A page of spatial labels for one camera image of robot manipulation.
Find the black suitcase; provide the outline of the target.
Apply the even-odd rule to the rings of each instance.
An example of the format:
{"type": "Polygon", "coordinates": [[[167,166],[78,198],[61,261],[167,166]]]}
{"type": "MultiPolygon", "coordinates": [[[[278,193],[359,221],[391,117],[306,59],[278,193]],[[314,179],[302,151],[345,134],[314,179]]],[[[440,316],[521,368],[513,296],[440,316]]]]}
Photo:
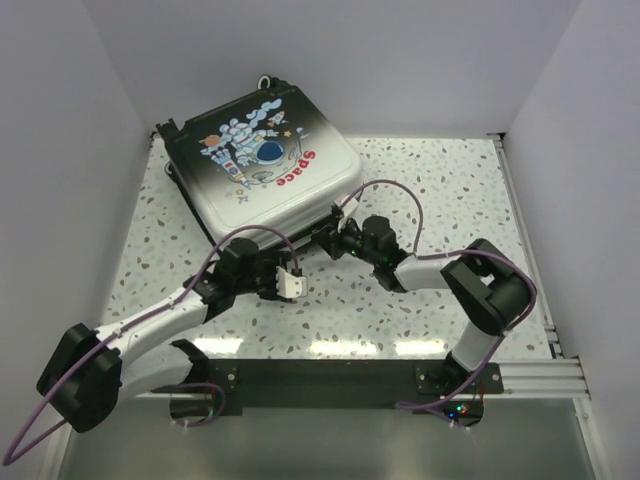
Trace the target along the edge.
{"type": "Polygon", "coordinates": [[[351,144],[299,87],[277,77],[263,75],[255,91],[156,131],[169,174],[212,244],[241,228],[261,248],[301,247],[363,182],[351,144]]]}

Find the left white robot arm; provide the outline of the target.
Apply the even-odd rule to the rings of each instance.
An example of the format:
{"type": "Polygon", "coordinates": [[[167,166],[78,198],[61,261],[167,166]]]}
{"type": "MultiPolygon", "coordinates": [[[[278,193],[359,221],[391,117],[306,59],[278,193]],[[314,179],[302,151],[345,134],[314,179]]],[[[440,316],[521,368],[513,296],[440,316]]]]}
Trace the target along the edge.
{"type": "Polygon", "coordinates": [[[59,341],[36,388],[78,433],[124,400],[164,387],[185,392],[211,379],[206,354],[182,333],[229,310],[240,295],[287,302],[306,280],[293,247],[263,250],[250,239],[216,247],[200,270],[134,317],[91,329],[79,323],[59,341]]]}

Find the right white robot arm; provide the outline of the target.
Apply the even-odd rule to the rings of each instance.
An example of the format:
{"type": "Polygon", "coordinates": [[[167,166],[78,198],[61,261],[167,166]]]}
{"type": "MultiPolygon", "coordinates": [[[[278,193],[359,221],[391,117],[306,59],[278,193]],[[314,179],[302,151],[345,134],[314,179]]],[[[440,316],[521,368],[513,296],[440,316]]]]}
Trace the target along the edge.
{"type": "Polygon", "coordinates": [[[331,222],[311,239],[334,260],[349,254],[371,265],[387,291],[451,291],[468,324],[442,365],[425,375],[446,394],[469,392],[480,382],[480,369],[537,300],[529,276],[484,238],[462,250],[419,255],[400,247],[387,218],[372,215],[358,224],[334,208],[331,222]]]}

